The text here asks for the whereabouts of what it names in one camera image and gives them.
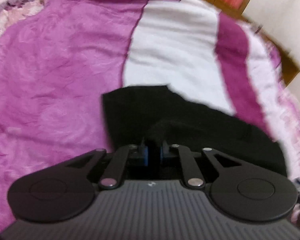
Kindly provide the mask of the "black knit cardigan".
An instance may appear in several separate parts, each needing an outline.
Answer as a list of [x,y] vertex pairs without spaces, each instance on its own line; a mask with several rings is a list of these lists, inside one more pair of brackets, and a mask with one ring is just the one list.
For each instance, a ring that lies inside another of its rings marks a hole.
[[102,105],[114,148],[163,142],[194,152],[214,148],[283,176],[281,146],[261,129],[206,105],[185,100],[166,86],[133,86],[103,94]]

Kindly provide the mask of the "purple white bed cover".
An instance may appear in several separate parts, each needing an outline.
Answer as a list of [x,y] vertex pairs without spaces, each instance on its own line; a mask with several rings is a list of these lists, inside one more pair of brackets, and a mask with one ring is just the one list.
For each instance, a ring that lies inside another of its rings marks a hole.
[[0,9],[0,231],[18,178],[112,149],[101,97],[165,85],[261,129],[300,178],[300,111],[278,49],[203,0],[14,0]]

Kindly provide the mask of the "brown wooden footboard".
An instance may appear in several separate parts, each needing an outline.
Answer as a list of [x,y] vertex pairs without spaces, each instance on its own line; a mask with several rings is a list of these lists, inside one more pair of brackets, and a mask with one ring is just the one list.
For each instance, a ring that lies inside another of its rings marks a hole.
[[286,85],[300,72],[300,66],[290,55],[288,46],[284,44],[279,28],[285,14],[289,11],[293,0],[243,0],[236,9],[222,0],[205,0],[235,19],[254,24],[257,32],[262,33],[266,40],[278,48],[282,58],[282,75]]

